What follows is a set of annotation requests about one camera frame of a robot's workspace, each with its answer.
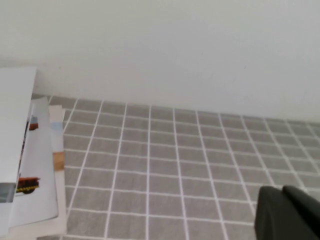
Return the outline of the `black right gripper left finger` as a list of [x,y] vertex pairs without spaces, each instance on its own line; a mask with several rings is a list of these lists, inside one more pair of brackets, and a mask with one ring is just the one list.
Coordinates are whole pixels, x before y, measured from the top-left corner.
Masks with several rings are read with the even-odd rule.
[[254,231],[257,240],[318,240],[282,189],[262,186],[258,192]]

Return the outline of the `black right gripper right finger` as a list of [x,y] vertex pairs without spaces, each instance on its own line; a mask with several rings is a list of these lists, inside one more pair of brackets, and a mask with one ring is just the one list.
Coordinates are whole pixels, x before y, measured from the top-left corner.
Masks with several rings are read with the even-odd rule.
[[291,201],[303,221],[311,228],[311,230],[313,232],[319,232],[320,202],[304,191],[291,185],[285,185],[283,187],[283,193]]

